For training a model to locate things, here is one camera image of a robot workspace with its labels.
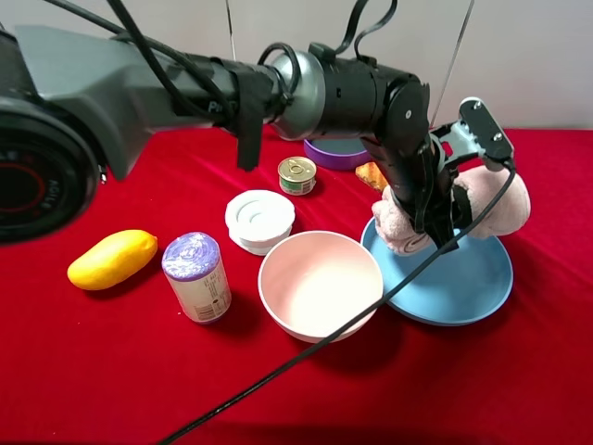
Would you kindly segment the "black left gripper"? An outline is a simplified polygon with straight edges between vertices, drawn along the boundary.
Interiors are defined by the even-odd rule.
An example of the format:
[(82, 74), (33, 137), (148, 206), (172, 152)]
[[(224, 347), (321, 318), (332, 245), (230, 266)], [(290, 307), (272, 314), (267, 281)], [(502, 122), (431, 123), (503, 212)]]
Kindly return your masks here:
[(449, 252), (454, 242), (454, 195), (451, 173), (439, 165), (428, 122), (430, 86), (412, 78), (388, 82), (360, 78), (364, 125), (360, 136), (378, 162), (395, 198), (412, 219), (418, 235)]

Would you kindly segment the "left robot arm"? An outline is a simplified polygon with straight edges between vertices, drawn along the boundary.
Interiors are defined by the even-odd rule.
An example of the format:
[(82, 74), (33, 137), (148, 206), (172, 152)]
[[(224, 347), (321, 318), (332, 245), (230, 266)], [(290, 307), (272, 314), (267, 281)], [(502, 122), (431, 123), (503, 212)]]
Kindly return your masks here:
[(413, 228), (444, 246), (457, 212), (429, 96), (414, 74), (317, 45), (250, 65), (157, 44), (144, 56), (125, 34), (23, 26), (1, 36), (1, 239), (67, 225), (102, 173), (127, 177), (153, 132), (220, 127), (251, 171), (270, 124), (286, 140), (361, 139)]

